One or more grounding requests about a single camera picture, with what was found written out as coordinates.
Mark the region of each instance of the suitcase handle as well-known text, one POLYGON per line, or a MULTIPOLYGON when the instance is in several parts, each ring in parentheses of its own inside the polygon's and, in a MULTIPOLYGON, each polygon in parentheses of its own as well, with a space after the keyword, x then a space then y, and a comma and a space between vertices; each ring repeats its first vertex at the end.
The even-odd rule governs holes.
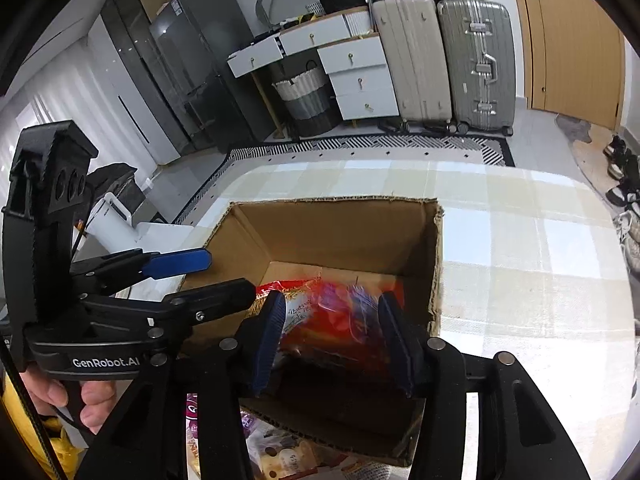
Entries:
POLYGON ((498 61, 494 56, 490 56, 486 52, 483 52, 482 55, 488 59, 489 64, 491 65, 491 79, 489 79, 486 83, 491 84, 498 81, 498 61))

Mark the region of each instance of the snack package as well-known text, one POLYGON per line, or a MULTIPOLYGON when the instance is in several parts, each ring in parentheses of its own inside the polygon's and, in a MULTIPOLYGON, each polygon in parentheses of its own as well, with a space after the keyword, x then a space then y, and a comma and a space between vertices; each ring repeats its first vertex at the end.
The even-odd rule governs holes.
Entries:
MULTIPOLYGON (((250 313, 259 312, 268 293, 279 290, 287 300, 281 352, 325 368, 386 378, 388 355, 378 323, 378 298, 386 290, 372 288, 321 278, 271 282, 256 288, 250 313)), ((394 292, 402 305, 401 287, 394 292)))
POLYGON ((187 422, 187 462, 200 476, 200 455, 198 454, 198 394, 187 395, 185 410, 187 422))

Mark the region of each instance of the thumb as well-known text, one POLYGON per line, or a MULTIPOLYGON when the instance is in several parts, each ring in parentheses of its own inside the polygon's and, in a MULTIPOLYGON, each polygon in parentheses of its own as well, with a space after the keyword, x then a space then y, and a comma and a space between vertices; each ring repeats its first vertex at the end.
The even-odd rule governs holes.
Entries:
POLYGON ((65 387, 59 381, 49 379, 37 365, 29 365, 20 376, 32 396, 59 408, 66 406, 68 395, 65 387))

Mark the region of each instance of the shoe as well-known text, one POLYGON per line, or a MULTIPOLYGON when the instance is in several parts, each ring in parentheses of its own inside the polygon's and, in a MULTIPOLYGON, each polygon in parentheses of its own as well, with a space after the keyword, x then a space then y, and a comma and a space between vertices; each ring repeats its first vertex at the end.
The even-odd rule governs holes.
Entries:
POLYGON ((607 146, 605 146, 604 150, 602 150, 602 153, 604 153, 607 158, 613 158, 614 153, 624 153, 625 151, 625 141, 620 139, 619 136, 615 135, 613 136, 613 139, 611 139, 611 142, 607 146))
POLYGON ((621 180, 622 177, 625 176, 624 171, 620 169, 620 167, 614 162, 609 163, 609 167, 607 168, 607 173, 613 180, 621 180))
POLYGON ((640 210, 640 203, 633 202, 630 208, 629 236, 640 244, 640 216, 638 216, 636 210, 640 210))
POLYGON ((638 193, 631 186, 628 178, 623 178, 616 187, 612 187, 605 194, 607 200, 614 206, 624 207, 638 201, 638 193))
POLYGON ((631 272, 635 278, 640 277, 640 244, 631 236, 628 236, 625 238, 623 251, 625 253, 626 263, 629 266, 629 272, 631 272))
POLYGON ((638 157, 627 149, 624 157, 620 157, 615 163, 622 169, 625 177, 630 180, 631 185, 635 186, 635 189, 640 189, 640 162, 638 157))

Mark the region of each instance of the black refrigerator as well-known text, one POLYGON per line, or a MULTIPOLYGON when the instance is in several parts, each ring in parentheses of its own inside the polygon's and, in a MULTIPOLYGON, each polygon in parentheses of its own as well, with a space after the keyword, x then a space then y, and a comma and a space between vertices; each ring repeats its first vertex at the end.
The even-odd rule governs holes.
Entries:
POLYGON ((273 133, 251 76, 236 79, 226 63, 254 40, 236 0, 171 0, 149 30, 185 110, 212 145, 224 152, 273 133))

